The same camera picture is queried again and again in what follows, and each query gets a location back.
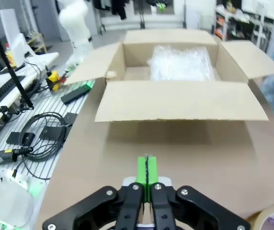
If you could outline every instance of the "cardboard box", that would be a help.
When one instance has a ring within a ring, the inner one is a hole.
[[[157,45],[206,47],[216,81],[150,81],[147,60]],[[90,52],[66,84],[108,79],[95,118],[99,122],[267,120],[247,83],[271,74],[274,62],[251,42],[217,44],[198,30],[145,30],[129,31],[123,43]]]

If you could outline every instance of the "black pole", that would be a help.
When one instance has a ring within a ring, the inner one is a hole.
[[[9,61],[7,60],[7,57],[4,53],[1,41],[0,41],[0,55],[3,59],[3,61],[5,62],[5,65],[7,66],[8,72],[11,75],[11,78],[13,79],[14,83],[16,84],[18,90],[20,91],[21,96],[24,98],[26,104],[28,105],[28,107],[34,108],[33,103],[31,102],[31,99],[27,96],[24,88],[22,87],[22,85],[19,82],[19,79],[18,79],[17,75],[15,74],[15,72],[13,71],[12,67],[9,64]]]

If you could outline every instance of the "bottle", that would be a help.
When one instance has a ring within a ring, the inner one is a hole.
[[[16,68],[17,65],[16,65],[16,62],[13,59],[12,51],[9,48],[8,43],[5,44],[5,48],[6,48],[5,54],[6,54],[6,57],[7,57],[8,61],[9,61],[9,64],[11,65],[12,68]]]

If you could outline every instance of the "whiteboard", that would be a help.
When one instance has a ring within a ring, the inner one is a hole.
[[[274,0],[242,0],[241,9],[249,13],[261,14],[259,3],[265,6],[265,17],[274,19]]]

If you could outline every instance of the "screw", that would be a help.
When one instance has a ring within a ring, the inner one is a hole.
[[[54,224],[49,224],[47,227],[48,230],[55,230],[56,226]]]
[[[185,196],[188,194],[188,191],[186,189],[182,189],[181,194]]]
[[[156,184],[154,187],[156,190],[160,190],[161,189],[161,185],[160,184]]]

